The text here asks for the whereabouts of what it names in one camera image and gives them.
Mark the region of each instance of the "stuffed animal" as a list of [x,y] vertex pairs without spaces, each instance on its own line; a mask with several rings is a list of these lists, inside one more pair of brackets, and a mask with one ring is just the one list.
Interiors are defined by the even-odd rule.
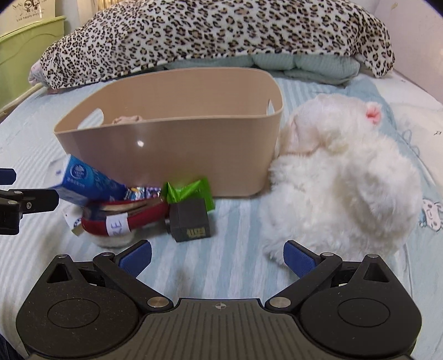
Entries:
[[264,251],[283,264],[294,239],[345,261],[394,254],[416,225],[420,176],[378,132],[381,107],[339,94],[307,101],[280,133],[260,219]]

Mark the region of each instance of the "green plastic drawer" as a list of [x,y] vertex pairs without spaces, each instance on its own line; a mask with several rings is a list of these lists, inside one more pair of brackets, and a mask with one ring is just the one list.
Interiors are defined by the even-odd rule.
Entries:
[[64,16],[39,21],[0,37],[0,109],[31,88],[31,66],[64,36]]

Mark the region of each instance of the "cartoon print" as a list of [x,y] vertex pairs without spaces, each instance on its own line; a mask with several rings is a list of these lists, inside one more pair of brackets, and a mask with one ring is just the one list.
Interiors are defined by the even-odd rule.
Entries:
[[11,6],[16,13],[16,17],[19,18],[19,17],[23,16],[23,4],[22,3],[17,3],[17,4],[13,3]]
[[39,8],[40,0],[26,0],[24,3],[25,9],[27,12],[31,11],[31,7],[34,7],[34,10]]
[[443,225],[443,221],[440,219],[441,212],[443,212],[443,205],[441,203],[434,203],[431,200],[423,199],[420,226],[430,227],[435,232],[439,231]]

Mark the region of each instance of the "silver screw head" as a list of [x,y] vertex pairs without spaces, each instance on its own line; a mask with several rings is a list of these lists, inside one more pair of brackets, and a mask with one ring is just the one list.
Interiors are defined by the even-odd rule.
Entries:
[[271,300],[269,300],[269,304],[278,309],[287,308],[291,304],[291,300],[289,300],[287,297],[273,297]]
[[148,300],[148,305],[152,308],[164,308],[169,304],[169,300],[163,296],[154,296]]

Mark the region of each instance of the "white wall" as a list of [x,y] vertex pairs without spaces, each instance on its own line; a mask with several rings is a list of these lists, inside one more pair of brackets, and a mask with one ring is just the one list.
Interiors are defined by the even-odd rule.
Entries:
[[382,0],[375,15],[391,36],[394,69],[443,102],[442,17],[423,0]]
[[55,15],[66,16],[65,34],[88,21],[97,11],[97,0],[56,0]]

